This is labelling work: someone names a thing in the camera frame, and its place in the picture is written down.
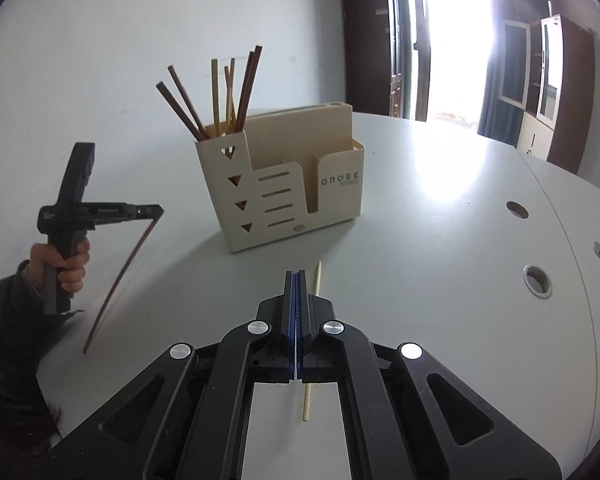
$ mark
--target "white table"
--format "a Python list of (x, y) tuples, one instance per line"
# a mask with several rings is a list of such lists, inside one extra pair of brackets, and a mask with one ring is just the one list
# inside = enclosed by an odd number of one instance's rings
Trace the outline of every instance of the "white table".
[[(239, 254), (224, 246), (189, 138), (115, 176), (98, 173), (106, 154), (96, 155), (85, 200), (106, 187), (108, 196), (132, 194), (166, 213), (83, 355), (93, 317), (144, 226), (90, 236), (88, 280), (74, 301), (87, 314), (39, 371), (46, 398), (62, 407), (64, 434), (172, 343), (219, 341), (281, 293), (286, 270), (310, 271), (321, 260), (320, 293), (339, 319), (386, 346), (423, 345), (552, 453), (564, 476), (581, 462), (592, 427), (600, 436), (600, 337), (596, 358), (580, 275), (600, 298), (590, 240), (595, 225), (600, 241), (600, 192), (510, 146), (439, 125), (354, 114), (354, 138), (365, 145), (360, 218)], [(589, 210), (570, 205), (575, 187)], [(528, 219), (510, 213), (509, 200)], [(590, 277), (581, 257), (592, 260)], [(528, 290), (527, 264), (548, 273), (550, 298)], [(302, 423), (300, 384), (257, 387), (245, 480), (348, 477), (336, 388), (314, 392), (312, 420)]]

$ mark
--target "human hand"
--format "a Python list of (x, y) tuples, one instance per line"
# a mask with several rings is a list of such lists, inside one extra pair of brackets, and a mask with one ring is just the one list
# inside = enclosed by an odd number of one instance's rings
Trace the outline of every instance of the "human hand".
[(82, 279), (86, 274), (84, 266), (89, 261), (89, 249), (91, 249), (91, 245), (85, 238), (78, 244), (78, 254), (65, 261), (53, 245), (33, 244), (29, 265), (24, 269), (24, 273), (32, 285), (42, 291), (45, 286), (45, 264), (64, 267), (66, 270), (58, 274), (62, 288), (67, 292), (80, 292)]

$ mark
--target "triangular cutout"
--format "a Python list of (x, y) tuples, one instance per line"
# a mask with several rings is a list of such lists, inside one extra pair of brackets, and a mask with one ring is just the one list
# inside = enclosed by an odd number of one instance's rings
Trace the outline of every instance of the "triangular cutout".
[(128, 446), (135, 444), (151, 415), (163, 384), (164, 377), (154, 377), (102, 425), (102, 431)]
[(493, 421), (438, 374), (427, 376), (456, 444), (464, 446), (493, 429)]

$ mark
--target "desk organizer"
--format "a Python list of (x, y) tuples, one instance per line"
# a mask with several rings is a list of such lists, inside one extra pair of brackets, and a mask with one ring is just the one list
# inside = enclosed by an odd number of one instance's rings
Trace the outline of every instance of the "desk organizer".
[(365, 152), (351, 112), (332, 103), (252, 116), (243, 132), (196, 144), (231, 251), (360, 215)]

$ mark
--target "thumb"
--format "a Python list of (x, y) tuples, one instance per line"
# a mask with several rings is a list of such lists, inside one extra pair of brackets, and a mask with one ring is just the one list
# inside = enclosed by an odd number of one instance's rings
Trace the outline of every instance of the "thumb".
[(30, 259), (37, 264), (49, 264), (54, 267), (64, 267), (64, 260), (58, 250), (49, 244), (33, 244)]

